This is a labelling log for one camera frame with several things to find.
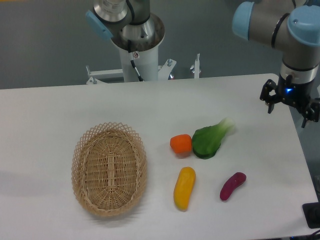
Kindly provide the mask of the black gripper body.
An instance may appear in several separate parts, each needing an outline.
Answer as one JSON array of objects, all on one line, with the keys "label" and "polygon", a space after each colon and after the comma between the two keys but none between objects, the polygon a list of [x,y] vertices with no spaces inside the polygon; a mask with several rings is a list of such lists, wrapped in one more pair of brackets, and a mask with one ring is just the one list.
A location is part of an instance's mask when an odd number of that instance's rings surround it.
[{"label": "black gripper body", "polygon": [[307,83],[297,84],[286,80],[280,75],[275,91],[274,104],[283,103],[294,108],[306,108],[314,99],[311,98],[311,90],[314,80]]}]

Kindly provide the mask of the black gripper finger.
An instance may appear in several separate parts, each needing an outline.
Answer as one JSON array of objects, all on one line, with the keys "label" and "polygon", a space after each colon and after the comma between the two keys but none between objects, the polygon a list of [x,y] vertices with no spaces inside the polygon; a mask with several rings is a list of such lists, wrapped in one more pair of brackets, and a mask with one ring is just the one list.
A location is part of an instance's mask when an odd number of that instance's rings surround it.
[{"label": "black gripper finger", "polygon": [[309,98],[304,104],[298,105],[297,111],[303,118],[302,128],[306,126],[308,121],[317,123],[320,119],[320,98]]},{"label": "black gripper finger", "polygon": [[277,84],[268,79],[262,87],[259,99],[265,102],[268,107],[267,113],[271,114],[275,104],[280,103],[283,98],[279,93]]}]

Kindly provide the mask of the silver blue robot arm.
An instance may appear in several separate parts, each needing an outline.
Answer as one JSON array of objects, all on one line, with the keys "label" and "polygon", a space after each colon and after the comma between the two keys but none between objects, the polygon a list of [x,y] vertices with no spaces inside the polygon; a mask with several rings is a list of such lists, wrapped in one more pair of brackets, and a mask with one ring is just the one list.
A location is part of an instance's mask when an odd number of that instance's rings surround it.
[{"label": "silver blue robot arm", "polygon": [[[166,81],[176,65],[158,65],[165,36],[161,19],[148,0],[96,0],[85,14],[91,29],[118,48],[125,82]],[[233,33],[282,52],[277,82],[268,80],[260,99],[295,108],[304,122],[320,119],[320,100],[310,92],[320,67],[320,4],[309,0],[263,0],[241,3],[232,19]]]}]

